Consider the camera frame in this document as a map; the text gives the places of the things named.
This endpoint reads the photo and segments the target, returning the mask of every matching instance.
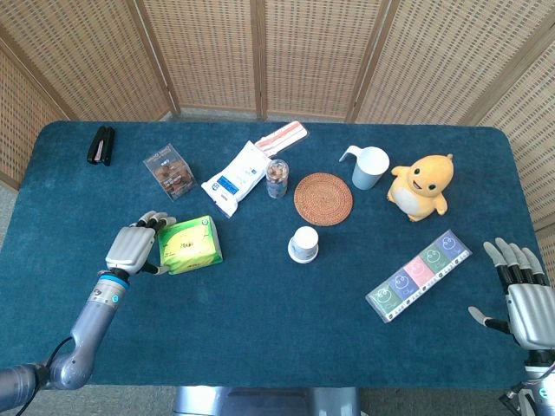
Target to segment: plush duck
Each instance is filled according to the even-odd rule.
[[[388,200],[408,215],[411,221],[420,221],[432,212],[443,215],[447,201],[441,192],[453,178],[453,155],[426,156],[411,166],[396,166],[396,176],[388,191]]]

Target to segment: white snack bag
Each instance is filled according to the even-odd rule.
[[[271,158],[288,147],[297,144],[298,141],[306,137],[308,133],[309,132],[306,131],[306,128],[304,128],[300,122],[292,121],[276,130],[274,133],[261,137],[254,146],[258,147],[266,156]]]
[[[237,210],[239,201],[265,176],[269,163],[270,158],[247,141],[222,172],[201,185],[202,189],[229,218]]]

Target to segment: blue tablecloth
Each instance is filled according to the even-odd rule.
[[[225,218],[195,186],[172,202],[143,160],[165,144],[199,182],[223,169],[247,140],[278,123],[111,123],[112,165],[91,166],[99,122],[56,122],[39,135],[0,255],[0,367],[41,360],[68,335],[104,269],[117,231],[143,212],[178,220],[212,215],[224,262],[176,276],[141,274],[101,345],[91,383],[257,387],[506,387],[526,353],[476,324],[467,306],[504,317],[500,284],[481,245],[502,236],[537,251],[506,136],[484,127],[307,124],[310,136],[280,155],[290,189],[270,199],[258,185]],[[454,154],[448,212],[419,223],[375,188],[350,182],[348,145],[379,146],[391,167]],[[293,191],[313,172],[349,184],[343,223],[317,227],[320,252],[293,263],[287,243],[306,223]],[[452,229],[473,251],[460,267],[389,324],[364,296]],[[158,261],[158,250],[151,259]]]

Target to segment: colorful card package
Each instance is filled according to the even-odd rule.
[[[472,251],[447,230],[368,293],[366,300],[384,322],[391,322],[471,254]]]

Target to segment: purple square label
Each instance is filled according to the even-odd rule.
[[[404,301],[419,288],[413,279],[410,278],[408,273],[399,269],[394,275],[388,279],[389,286],[393,291]]]
[[[435,240],[435,245],[449,257],[449,260],[453,260],[460,256],[464,250],[467,250],[467,247],[465,247],[451,231],[445,232],[441,237]]]

